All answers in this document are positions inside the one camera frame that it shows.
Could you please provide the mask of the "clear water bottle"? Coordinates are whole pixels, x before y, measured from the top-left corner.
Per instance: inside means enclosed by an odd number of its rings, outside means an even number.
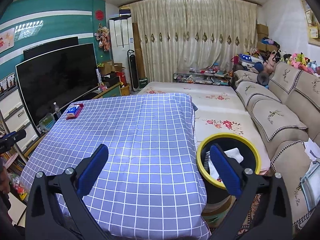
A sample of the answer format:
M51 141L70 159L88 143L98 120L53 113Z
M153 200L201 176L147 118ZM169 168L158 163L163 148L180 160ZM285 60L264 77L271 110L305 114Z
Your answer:
M55 109L55 113L56 113L56 115L57 115L57 118L60 118L60 117L61 117L60 107L57 105L56 102L54 102L53 104L54 104L54 109Z

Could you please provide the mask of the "beige sofa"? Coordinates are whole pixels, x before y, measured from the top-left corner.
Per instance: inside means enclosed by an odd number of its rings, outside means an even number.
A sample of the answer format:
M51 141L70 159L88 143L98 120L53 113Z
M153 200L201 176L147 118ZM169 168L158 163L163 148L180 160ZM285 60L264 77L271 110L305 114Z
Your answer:
M312 215L300 181L311 164L305 143L319 144L319 76L279 62L267 87L253 72L238 70L234 78L235 91L266 147L270 169L283 176L297 233Z

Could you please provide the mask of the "red tray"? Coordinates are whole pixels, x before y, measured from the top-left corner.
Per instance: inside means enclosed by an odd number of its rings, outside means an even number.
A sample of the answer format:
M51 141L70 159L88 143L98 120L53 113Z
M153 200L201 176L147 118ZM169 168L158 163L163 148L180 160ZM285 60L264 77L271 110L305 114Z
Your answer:
M79 116L84 105L82 103L74 104L66 113L66 119L75 119Z

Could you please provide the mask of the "low shelf with toys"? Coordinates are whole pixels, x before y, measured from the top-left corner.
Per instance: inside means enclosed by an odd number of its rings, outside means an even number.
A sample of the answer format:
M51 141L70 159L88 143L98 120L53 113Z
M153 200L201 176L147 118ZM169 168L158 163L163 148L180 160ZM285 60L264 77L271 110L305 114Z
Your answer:
M229 73L217 69L182 70L172 75L172 81L176 83L191 83L198 85L230 86L231 79Z

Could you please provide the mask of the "yellow-rimmed black trash bin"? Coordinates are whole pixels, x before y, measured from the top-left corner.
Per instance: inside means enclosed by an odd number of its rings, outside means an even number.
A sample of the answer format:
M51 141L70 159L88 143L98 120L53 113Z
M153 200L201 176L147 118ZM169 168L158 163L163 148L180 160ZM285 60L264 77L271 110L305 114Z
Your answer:
M233 148L238 148L244 157L241 163L225 154ZM208 173L207 151L210 151L221 182ZM196 163L206 188L207 204L219 204L229 196L240 197L245 187L245 169L248 168L256 174L259 174L261 169L261 157L254 145L233 133L217 133L204 139L197 149Z

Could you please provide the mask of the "blue tissue pack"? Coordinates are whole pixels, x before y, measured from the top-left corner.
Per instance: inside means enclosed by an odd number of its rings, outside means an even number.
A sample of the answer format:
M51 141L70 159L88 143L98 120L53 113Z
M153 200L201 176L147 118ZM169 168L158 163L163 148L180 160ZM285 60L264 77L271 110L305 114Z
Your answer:
M68 118L75 117L79 110L81 109L80 105L73 105L66 113Z

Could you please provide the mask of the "pile of plush toys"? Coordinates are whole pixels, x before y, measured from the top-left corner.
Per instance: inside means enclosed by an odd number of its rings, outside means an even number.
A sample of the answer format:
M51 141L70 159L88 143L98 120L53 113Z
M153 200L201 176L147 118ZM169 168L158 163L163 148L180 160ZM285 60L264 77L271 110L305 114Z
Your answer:
M244 70L271 75L275 71L276 64L282 62L319 77L319 64L316 61L311 61L303 53L287 53L280 49L277 42L265 36L257 41L253 51L235 55L232 62L233 72Z

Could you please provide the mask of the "black tower fan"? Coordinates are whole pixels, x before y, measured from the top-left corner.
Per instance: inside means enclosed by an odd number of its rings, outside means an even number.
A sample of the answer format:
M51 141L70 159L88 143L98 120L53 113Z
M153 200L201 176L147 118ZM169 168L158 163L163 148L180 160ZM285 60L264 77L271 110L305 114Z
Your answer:
M139 76L136 64L136 55L134 50L127 51L127 60L129 65L129 74L131 80L131 87L133 91L139 90Z

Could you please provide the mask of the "crumpled white tissue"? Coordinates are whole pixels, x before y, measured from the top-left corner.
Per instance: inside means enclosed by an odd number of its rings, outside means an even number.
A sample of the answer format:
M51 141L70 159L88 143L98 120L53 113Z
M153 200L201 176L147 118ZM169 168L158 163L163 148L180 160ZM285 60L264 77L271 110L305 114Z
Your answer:
M227 150L225 152L225 154L227 155L227 157L235 159L238 163L241 163L244 160L244 157L240 154L240 151L238 148L233 148L231 150ZM206 161L207 166L208 166L208 173L210 174L210 176L213 179L221 182L222 180L220 179L219 173L217 172L217 169L215 168L215 165L213 164L213 161L211 160L210 151L207 151L206 157L208 159Z

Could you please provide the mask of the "white standing air conditioner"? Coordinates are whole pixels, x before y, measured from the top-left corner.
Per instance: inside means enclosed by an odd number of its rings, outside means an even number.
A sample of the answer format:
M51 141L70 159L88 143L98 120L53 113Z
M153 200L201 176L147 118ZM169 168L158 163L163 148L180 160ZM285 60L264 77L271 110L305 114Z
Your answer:
M134 38L131 15L119 15L109 19L111 51L114 63L121 63L126 81L131 82L127 51L134 50Z

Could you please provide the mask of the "white drawer cabinet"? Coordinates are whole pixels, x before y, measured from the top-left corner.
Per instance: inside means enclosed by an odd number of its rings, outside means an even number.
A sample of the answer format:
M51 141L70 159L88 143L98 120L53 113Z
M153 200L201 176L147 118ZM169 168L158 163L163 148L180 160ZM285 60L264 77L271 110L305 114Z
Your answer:
M39 133L37 132L28 111L20 96L18 87L14 87L1 95L1 124L6 133L25 130L24 139L17 142L14 146L20 155L25 158L30 154L29 149L38 141Z

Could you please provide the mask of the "floral beige mattress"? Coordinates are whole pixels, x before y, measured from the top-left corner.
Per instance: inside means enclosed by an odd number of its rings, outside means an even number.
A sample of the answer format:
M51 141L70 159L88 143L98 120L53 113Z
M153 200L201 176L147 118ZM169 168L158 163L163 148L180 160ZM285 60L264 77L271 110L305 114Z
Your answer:
M249 140L261 157L261 174L270 168L270 159L260 133L236 92L228 86L151 82L139 94L184 93L197 107L195 136L201 143L216 133L233 133Z

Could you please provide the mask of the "cardboard boxes stack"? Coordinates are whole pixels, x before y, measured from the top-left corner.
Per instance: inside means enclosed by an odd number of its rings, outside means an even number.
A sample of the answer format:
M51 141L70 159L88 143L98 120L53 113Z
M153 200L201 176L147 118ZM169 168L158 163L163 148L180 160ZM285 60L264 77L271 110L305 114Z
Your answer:
M264 52L277 51L280 45L269 38L268 26L257 24L257 49Z

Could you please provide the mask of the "clear glass fish bowl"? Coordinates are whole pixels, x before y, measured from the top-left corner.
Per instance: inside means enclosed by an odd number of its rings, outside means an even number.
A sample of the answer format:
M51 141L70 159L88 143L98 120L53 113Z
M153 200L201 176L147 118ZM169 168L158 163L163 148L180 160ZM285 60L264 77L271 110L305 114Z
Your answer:
M47 113L39 122L40 130L42 132L49 132L55 123L54 116L51 113Z

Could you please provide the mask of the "large black television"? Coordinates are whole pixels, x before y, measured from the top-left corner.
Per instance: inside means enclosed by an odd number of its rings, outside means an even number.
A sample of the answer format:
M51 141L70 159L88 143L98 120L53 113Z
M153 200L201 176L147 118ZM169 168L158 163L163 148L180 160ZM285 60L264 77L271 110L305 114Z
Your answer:
M35 125L54 104L65 107L98 86L97 62L91 43L61 48L16 65L17 82Z

